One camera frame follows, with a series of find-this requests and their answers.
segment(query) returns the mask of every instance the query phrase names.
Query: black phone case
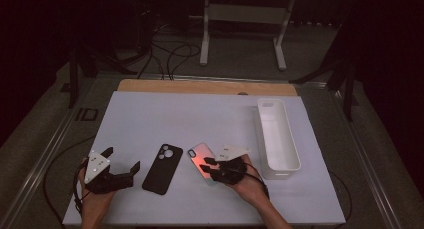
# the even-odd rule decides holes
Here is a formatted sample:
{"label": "black phone case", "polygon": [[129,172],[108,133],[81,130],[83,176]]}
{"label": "black phone case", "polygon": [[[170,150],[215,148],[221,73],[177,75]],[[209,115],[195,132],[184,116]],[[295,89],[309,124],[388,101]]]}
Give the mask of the black phone case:
{"label": "black phone case", "polygon": [[[165,156],[167,150],[172,151],[172,156]],[[182,154],[183,149],[169,144],[163,144],[144,179],[142,188],[159,195],[165,195]]]}

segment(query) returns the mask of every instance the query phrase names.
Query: floor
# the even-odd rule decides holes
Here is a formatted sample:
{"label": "floor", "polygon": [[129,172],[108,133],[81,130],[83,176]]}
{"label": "floor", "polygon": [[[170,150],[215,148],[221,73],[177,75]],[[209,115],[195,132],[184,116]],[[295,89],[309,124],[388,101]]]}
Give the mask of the floor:
{"label": "floor", "polygon": [[[233,25],[216,25],[211,34],[208,65],[200,66],[196,54],[201,43],[201,33],[196,27],[199,22],[193,20],[192,23],[191,30],[184,33],[171,26],[162,26],[153,41],[154,56],[150,63],[147,64],[149,55],[146,55],[128,66],[137,72],[136,75],[122,75],[98,63],[100,72],[96,78],[81,79],[80,100],[73,109],[68,109],[69,94],[60,92],[63,84],[69,81],[69,65],[58,71],[56,83],[1,148],[3,173],[0,180],[4,182],[0,186],[1,228],[59,228],[43,195],[43,184],[62,218],[71,198],[75,166],[90,149],[110,96],[120,80],[163,78],[287,83],[316,70],[337,33],[329,27],[289,26],[283,41],[287,70],[280,71],[271,43],[272,33],[258,32],[258,28],[234,32]],[[175,50],[183,45],[181,41],[197,47]],[[119,50],[118,55],[125,58],[134,53]],[[295,228],[423,228],[423,199],[360,83],[355,84],[351,123],[340,111],[343,93],[324,88],[328,76],[325,74],[298,85],[296,90],[308,110],[347,223],[340,226],[294,225]],[[97,109],[99,115],[93,121],[78,120],[80,108]],[[55,158],[60,152],[63,155]],[[105,228],[127,227],[105,225]]]}

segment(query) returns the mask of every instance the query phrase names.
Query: metal leg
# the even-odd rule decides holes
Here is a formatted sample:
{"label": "metal leg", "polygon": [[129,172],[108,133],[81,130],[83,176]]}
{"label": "metal leg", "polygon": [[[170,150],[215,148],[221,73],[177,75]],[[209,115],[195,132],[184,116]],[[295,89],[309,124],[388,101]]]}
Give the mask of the metal leg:
{"label": "metal leg", "polygon": [[208,64],[209,54],[209,0],[205,0],[205,11],[203,15],[203,40],[200,51],[200,65]]}
{"label": "metal leg", "polygon": [[281,42],[283,41],[284,34],[286,33],[287,26],[289,24],[294,1],[295,0],[289,1],[289,4],[286,8],[286,12],[284,13],[284,20],[281,24],[280,34],[278,35],[278,38],[274,38],[275,55],[277,57],[278,69],[280,69],[281,71],[285,71],[287,69],[286,61],[284,60],[283,50],[281,49]]}

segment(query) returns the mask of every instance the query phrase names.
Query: human hand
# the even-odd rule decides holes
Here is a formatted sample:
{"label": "human hand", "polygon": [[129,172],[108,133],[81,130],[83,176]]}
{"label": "human hand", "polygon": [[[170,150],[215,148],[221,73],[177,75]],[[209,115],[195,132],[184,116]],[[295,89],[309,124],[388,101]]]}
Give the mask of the human hand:
{"label": "human hand", "polygon": [[81,196],[82,196],[82,225],[83,229],[94,229],[99,228],[103,218],[109,209],[110,203],[112,202],[113,196],[116,191],[112,191],[105,194],[94,194],[90,192],[84,183],[86,167],[83,167],[79,174],[78,179],[81,183]]}
{"label": "human hand", "polygon": [[[254,169],[252,162],[250,161],[249,155],[245,154],[241,156],[244,163],[247,165],[246,173],[260,178],[258,172]],[[251,204],[254,207],[257,207],[259,204],[269,201],[266,196],[262,184],[251,178],[250,176],[245,176],[240,182],[235,185],[227,185],[231,187],[237,194],[246,202]]]}

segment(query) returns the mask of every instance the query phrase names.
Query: white tabletop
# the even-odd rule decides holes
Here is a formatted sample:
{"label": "white tabletop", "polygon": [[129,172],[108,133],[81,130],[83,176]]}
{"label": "white tabletop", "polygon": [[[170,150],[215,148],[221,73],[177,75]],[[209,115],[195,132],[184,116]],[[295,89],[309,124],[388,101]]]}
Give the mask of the white tabletop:
{"label": "white tabletop", "polygon": [[[208,186],[187,151],[206,143],[217,154],[224,144],[251,149],[260,170],[254,110],[264,96],[115,92],[93,144],[113,146],[111,173],[141,161],[134,187],[119,191],[104,223],[119,225],[260,225],[257,212],[222,184]],[[300,97],[274,96],[286,106],[302,167],[288,180],[265,180],[277,210],[293,224],[345,222],[333,184]],[[141,188],[159,147],[184,149],[168,192]],[[80,224],[73,199],[63,223]]]}

